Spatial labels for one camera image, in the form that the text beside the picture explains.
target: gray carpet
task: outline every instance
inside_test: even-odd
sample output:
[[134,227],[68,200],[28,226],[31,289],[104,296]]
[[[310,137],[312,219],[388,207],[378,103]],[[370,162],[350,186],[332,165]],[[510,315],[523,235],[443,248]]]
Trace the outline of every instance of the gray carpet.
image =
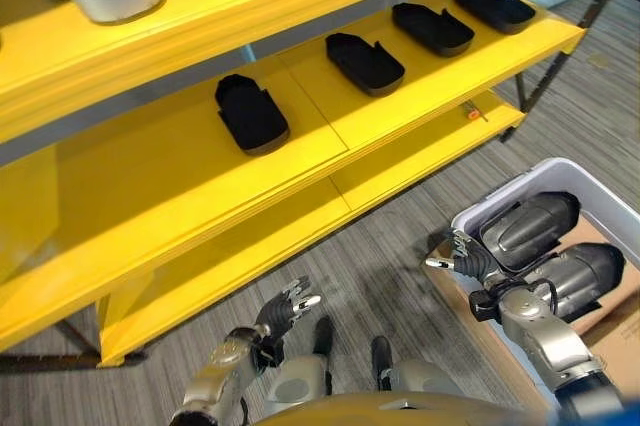
[[[557,12],[577,19],[588,0]],[[422,357],[448,371],[474,397],[520,407],[445,305],[416,269],[425,237],[484,193],[550,156],[571,158],[632,205],[640,198],[638,53],[640,5],[613,0],[591,34],[507,144],[492,141],[382,207],[298,255],[279,269],[177,328],[133,369],[0,376],[2,426],[167,424],[189,378],[236,325],[250,324],[265,299],[309,274],[325,300],[286,343],[289,355],[309,351],[314,320],[337,326],[331,361],[335,392],[371,389],[369,342],[384,333],[395,356]],[[529,87],[543,72],[527,74]],[[515,87],[500,92],[515,101]],[[74,321],[87,322],[88,312]],[[48,330],[14,351],[69,350]],[[253,419],[269,379],[247,394]]]

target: shelf board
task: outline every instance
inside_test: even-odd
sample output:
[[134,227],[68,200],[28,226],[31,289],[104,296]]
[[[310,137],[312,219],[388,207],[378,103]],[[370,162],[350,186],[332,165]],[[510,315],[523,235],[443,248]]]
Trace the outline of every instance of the shelf board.
[[348,213],[322,180],[112,293],[98,305],[103,365],[263,274]]
[[[18,194],[0,226],[16,231],[10,238],[20,244],[2,264],[0,350],[366,158],[481,85],[570,47],[582,34],[540,12],[523,33],[502,36],[460,13],[478,37],[464,55],[441,59],[396,31],[385,14],[349,27],[391,45],[407,66],[405,83],[385,98],[360,93],[333,69],[322,39],[237,71],[267,88],[289,120],[291,140],[266,157],[249,158],[233,143],[216,112],[214,78],[53,146],[33,163],[40,171],[30,173],[38,183],[33,188],[15,186],[19,169],[1,168]],[[307,58],[301,53],[308,48]],[[42,208],[34,188],[51,191],[40,196]],[[16,219],[21,208],[38,228]]]
[[[55,183],[46,241],[21,228],[42,221],[33,188],[13,188],[12,204],[31,214],[0,218],[0,230],[21,228],[29,238],[17,239],[38,248],[2,265],[13,273],[0,283],[0,350],[293,194],[298,176],[345,151],[277,59],[236,72],[268,89],[286,116],[291,138],[277,151],[240,151],[218,117],[214,78],[58,144],[39,165],[40,187]],[[13,183],[18,173],[0,169]]]
[[361,0],[167,0],[117,26],[70,2],[0,0],[0,143]]
[[476,36],[464,54],[441,58],[395,27],[388,10],[336,30],[371,44],[380,41],[405,66],[403,84],[389,96],[368,97],[347,80],[327,58],[326,35],[279,54],[350,149],[393,131],[401,134],[417,119],[454,107],[554,52],[570,50],[584,34],[582,28],[540,9],[527,29],[509,36],[484,25],[453,0],[412,2],[437,11],[446,7]]
[[454,108],[332,174],[349,207],[372,207],[524,118],[491,92],[473,103],[487,121],[470,121],[461,107]]
[[128,352],[524,117],[492,93],[474,102],[488,122],[468,120],[461,108],[449,111],[332,181],[310,186],[101,300],[103,365],[119,364]]

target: yellow shelf edge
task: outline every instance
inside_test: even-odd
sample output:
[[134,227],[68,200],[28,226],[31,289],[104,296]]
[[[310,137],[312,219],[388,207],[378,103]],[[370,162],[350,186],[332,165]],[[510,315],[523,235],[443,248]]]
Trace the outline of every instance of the yellow shelf edge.
[[[42,1],[11,0],[7,4],[29,7],[38,4],[42,8]],[[15,64],[23,64],[24,58],[29,57],[33,62],[34,58],[25,54],[36,47],[34,42],[38,42],[38,35],[32,30],[55,31],[52,25],[56,24],[56,18],[64,19],[61,21],[65,27],[73,22],[77,28],[69,30],[72,36],[68,38],[44,35],[37,52],[39,58],[44,58],[40,61],[49,57],[55,59],[55,49],[49,51],[51,44],[66,47],[86,37],[87,46],[74,57],[60,57],[56,62],[43,64],[41,72],[31,73],[31,77],[7,77],[6,84],[0,86],[0,103],[3,104],[0,142],[122,91],[360,0],[221,0],[220,4],[204,11],[201,0],[181,1],[185,5],[192,1],[191,10],[197,13],[187,14],[185,10],[189,8],[178,4],[176,16],[171,17],[163,12],[163,9],[167,11],[168,3],[158,12],[132,24],[108,29],[90,24],[79,11],[71,9],[73,5],[62,4],[58,5],[53,18],[43,15],[40,26],[39,23],[30,28],[23,26],[23,23],[29,24],[32,16],[9,22],[3,27],[0,69],[4,69],[3,60],[9,64],[19,60]],[[21,35],[24,35],[21,41],[13,39]]]
[[[305,214],[298,217],[301,211]],[[120,354],[123,348],[127,352],[132,351],[157,334],[157,330],[150,331],[150,325],[158,323],[157,314],[153,318],[129,318],[129,322],[133,323],[130,327],[140,325],[142,334],[118,334],[119,329],[129,327],[126,324],[123,326],[118,320],[127,317],[130,310],[135,311],[140,303],[145,304],[145,299],[150,301],[149,296],[153,297],[149,290],[150,286],[153,287],[154,280],[164,282],[158,289],[163,291],[170,287],[167,294],[178,295],[184,301],[178,305],[161,296],[159,304],[150,301],[143,306],[147,311],[155,306],[160,311],[174,312],[175,316],[163,320],[159,327],[166,331],[304,249],[348,212],[346,203],[331,181],[322,180],[282,201],[277,210],[265,211],[156,270],[138,285],[128,285],[126,289],[117,290],[103,298],[97,307],[101,311],[102,366],[118,364],[123,354],[126,354]],[[282,243],[282,246],[274,247],[274,243]],[[220,262],[215,268],[208,268],[207,265],[213,261],[212,257],[216,256],[221,258]],[[181,275],[184,270],[195,272],[196,276],[176,281],[176,275]]]
[[[278,53],[350,150],[388,134],[402,134],[414,121],[441,114],[554,52],[573,47],[584,34],[582,28],[540,8],[524,31],[504,35],[454,0],[411,2],[436,11],[446,8],[471,27],[476,34],[469,49],[453,58],[438,57],[396,27],[391,11],[385,10]],[[363,95],[326,57],[325,37],[333,32],[358,35],[370,44],[380,41],[405,66],[400,88],[382,98]]]
[[[243,284],[246,284],[246,282],[259,276],[260,274],[265,273],[266,271],[273,268],[274,266],[276,266],[286,258],[304,249],[310,244],[316,242],[317,240],[329,234],[331,231],[334,231],[335,229],[341,227],[342,225],[346,224],[347,222],[361,215],[363,212],[372,208],[376,204],[379,204],[380,202],[384,201],[388,197],[396,194],[398,191],[405,188],[412,182],[415,182],[421,177],[425,176],[426,174],[433,172],[434,169],[440,167],[443,163],[450,161],[453,157],[464,154],[469,149],[472,149],[479,143],[482,143],[487,139],[495,136],[496,134],[505,130],[509,126],[516,125],[523,119],[524,114],[520,113],[515,108],[503,103],[499,98],[497,98],[492,93],[484,93],[481,96],[482,98],[478,99],[479,107],[490,103],[491,107],[493,108],[486,115],[487,119],[489,120],[489,123],[487,123],[487,126],[484,125],[484,122],[482,119],[478,119],[478,120],[475,120],[475,122],[473,122],[473,124],[476,126],[475,128],[470,128],[462,132],[455,131],[452,133],[453,135],[462,134],[462,135],[468,136],[470,132],[477,130],[479,131],[479,133],[477,134],[476,137],[468,138],[468,140],[466,141],[459,141],[460,145],[457,146],[457,149],[453,151],[449,151],[447,154],[442,155],[442,157],[440,158],[440,161],[430,165],[426,169],[416,172],[415,174],[411,174],[409,177],[399,179],[397,184],[395,184],[392,188],[389,188],[387,191],[376,196],[375,198],[371,198],[371,200],[367,201],[365,204],[359,205],[358,207],[350,206],[350,209],[345,211],[344,215],[338,218],[335,218],[332,221],[327,221],[327,223],[319,227],[314,232],[313,235],[305,235],[304,238],[294,242],[293,245],[285,244],[280,251],[270,252],[266,254],[267,259],[265,259],[264,261],[261,261],[258,266],[251,267],[250,268],[250,270],[252,271],[251,273],[247,275],[247,273],[243,271],[242,275],[245,275],[246,277],[240,278],[236,282],[240,284],[236,285],[234,288],[225,287],[221,291],[213,290],[213,291],[205,291],[204,293],[200,291],[200,293],[204,295],[203,297],[205,297],[205,299],[199,299],[199,300],[193,299],[196,296],[194,294],[186,294],[184,292],[180,293],[180,296],[189,297],[190,301],[196,301],[198,302],[198,305],[192,304],[189,308],[187,308],[188,312],[183,312],[178,316],[173,316],[170,319],[160,321],[162,323],[160,326],[158,326],[158,314],[160,314],[161,311],[167,311],[167,310],[174,311],[175,309],[180,309],[179,306],[175,306],[175,305],[174,307],[169,308],[169,304],[173,304],[173,302],[167,298],[169,298],[172,294],[175,295],[176,294],[175,290],[168,292],[167,296],[162,299],[162,303],[159,303],[159,305],[156,308],[153,308],[147,305],[146,306],[147,316],[139,313],[139,311],[136,311],[135,305],[130,306],[132,303],[135,302],[135,301],[133,302],[131,301],[131,295],[133,294],[135,296],[135,293],[132,293],[131,291],[124,291],[122,293],[123,294],[122,300],[126,303],[128,307],[131,308],[130,309],[131,317],[128,317],[128,315],[124,315],[125,317],[124,320],[118,320],[117,315],[112,315],[111,323],[107,327],[104,327],[102,329],[101,339],[102,339],[103,365],[118,364],[118,362],[121,361],[122,357],[126,353],[133,351],[139,347],[142,347],[146,342],[153,339],[157,335],[166,332],[167,330],[171,329],[172,327],[176,326],[180,322],[187,319],[190,315],[195,314],[197,311],[203,309],[204,307],[212,304],[213,302],[219,299],[222,299],[224,296],[229,294],[229,292],[237,289],[237,287],[240,287]],[[387,146],[385,146],[385,148],[393,148],[394,144],[395,143],[392,142]],[[334,186],[336,186],[336,182],[334,178],[332,177],[331,179],[332,179],[331,183]],[[338,191],[342,194],[342,198],[345,201],[345,205],[349,205],[348,199],[346,199],[344,192],[340,191],[339,187],[338,187]],[[238,226],[238,231],[242,231],[243,226],[244,225]],[[270,226],[267,225],[264,229],[269,230]],[[176,264],[173,264],[173,263],[166,264],[161,269],[156,270],[156,272],[167,270],[172,267],[174,267],[175,269],[179,266],[180,264],[179,261],[180,260],[178,260],[178,263]],[[138,290],[138,295],[142,294],[143,292],[144,292],[144,289],[140,288]],[[118,292],[113,293],[110,297],[103,299],[101,302],[104,302],[108,305],[112,304],[113,298],[117,297],[114,295],[118,295]]]
[[[349,207],[361,211],[379,204],[508,127],[517,126],[525,117],[490,91],[473,102],[486,121],[470,121],[462,108],[456,108],[332,174],[331,180]],[[454,127],[453,132],[444,134]]]

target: black cable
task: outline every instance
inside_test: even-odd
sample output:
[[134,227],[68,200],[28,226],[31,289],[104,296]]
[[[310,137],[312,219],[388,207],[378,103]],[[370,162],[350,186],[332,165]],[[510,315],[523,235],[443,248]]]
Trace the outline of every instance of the black cable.
[[547,286],[549,286],[549,292],[551,293],[551,301],[549,306],[551,307],[551,312],[553,313],[553,315],[556,316],[558,314],[558,290],[556,289],[556,285],[553,284],[553,281],[548,278],[539,278],[529,284],[529,288],[527,289],[533,292],[541,284],[546,284]]
[[242,408],[242,426],[249,426],[249,406],[244,398],[240,398],[240,407]]

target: cardboard box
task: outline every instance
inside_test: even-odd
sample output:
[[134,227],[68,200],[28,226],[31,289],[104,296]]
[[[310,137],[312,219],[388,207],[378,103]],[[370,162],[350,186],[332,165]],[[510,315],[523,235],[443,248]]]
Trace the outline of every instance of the cardboard box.
[[598,322],[582,339],[600,358],[623,396],[640,398],[640,291]]

